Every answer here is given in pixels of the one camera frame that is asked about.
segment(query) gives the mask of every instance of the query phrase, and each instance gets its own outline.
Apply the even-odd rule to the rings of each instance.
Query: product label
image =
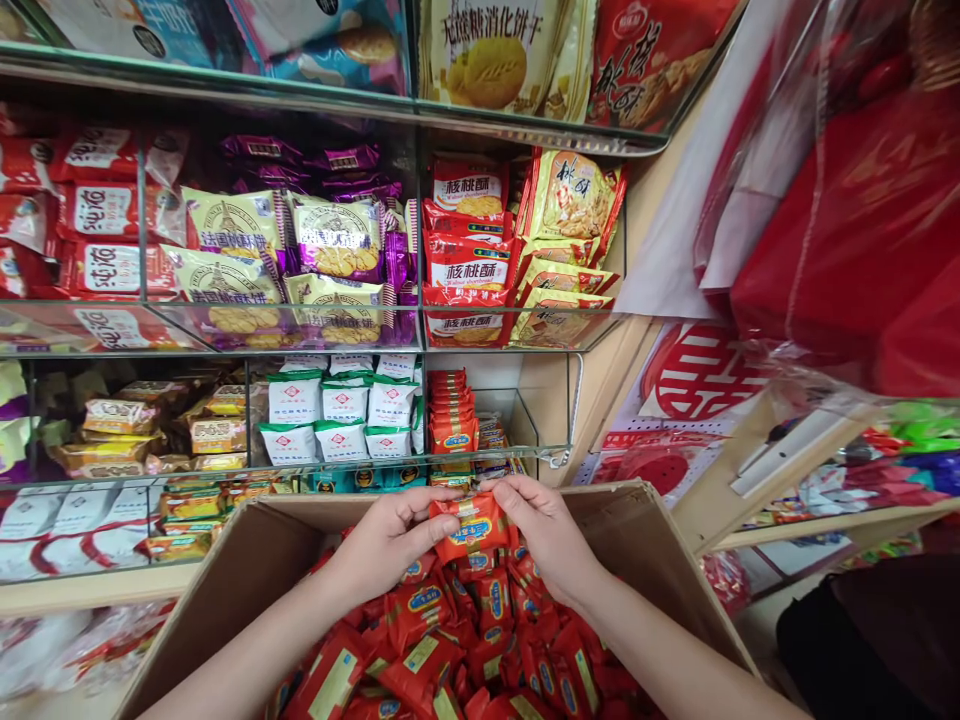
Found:
[[[85,185],[76,193],[74,227],[87,235],[123,235],[132,203],[129,187]]]

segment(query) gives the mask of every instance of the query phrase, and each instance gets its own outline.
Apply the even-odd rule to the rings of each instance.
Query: finger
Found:
[[[532,533],[539,511],[530,507],[510,483],[497,483],[493,488],[493,497],[524,535]]]
[[[401,538],[405,562],[413,564],[427,550],[459,529],[460,520],[454,515],[437,515],[413,527]]]

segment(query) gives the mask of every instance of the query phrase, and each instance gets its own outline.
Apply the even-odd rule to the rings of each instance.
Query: white snack package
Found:
[[[295,370],[324,370],[330,367],[330,359],[326,355],[287,355],[284,358],[280,372]]]
[[[350,423],[367,419],[367,397],[370,394],[370,378],[362,378],[363,384],[347,387],[345,383],[324,382],[323,419],[326,422]]]
[[[330,358],[330,374],[346,372],[373,372],[373,355],[333,355]]]
[[[262,423],[260,433],[263,435],[263,444],[267,448],[271,465],[307,465],[319,463],[321,460],[317,453],[317,439],[313,434],[312,423],[307,425]]]
[[[374,375],[367,423],[373,427],[410,427],[413,394],[418,387],[412,380]]]
[[[394,380],[413,380],[416,355],[381,355],[377,360],[377,375]]]
[[[410,457],[410,428],[372,428],[364,430],[370,457]]]
[[[320,409],[322,370],[295,370],[268,375],[270,422],[303,425],[323,419]]]
[[[314,432],[323,451],[324,462],[335,460],[369,460],[363,420],[344,424],[323,422],[314,425]]]

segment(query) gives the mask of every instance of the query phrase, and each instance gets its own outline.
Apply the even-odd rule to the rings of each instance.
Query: yellow cookie package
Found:
[[[447,105],[535,114],[550,87],[576,4],[573,0],[424,0],[423,96]],[[583,60],[583,67],[590,68],[589,53]]]

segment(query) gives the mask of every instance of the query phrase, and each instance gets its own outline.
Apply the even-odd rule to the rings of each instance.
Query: red bag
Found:
[[[743,337],[880,395],[960,396],[954,13],[916,4],[918,77],[829,120],[732,290]]]

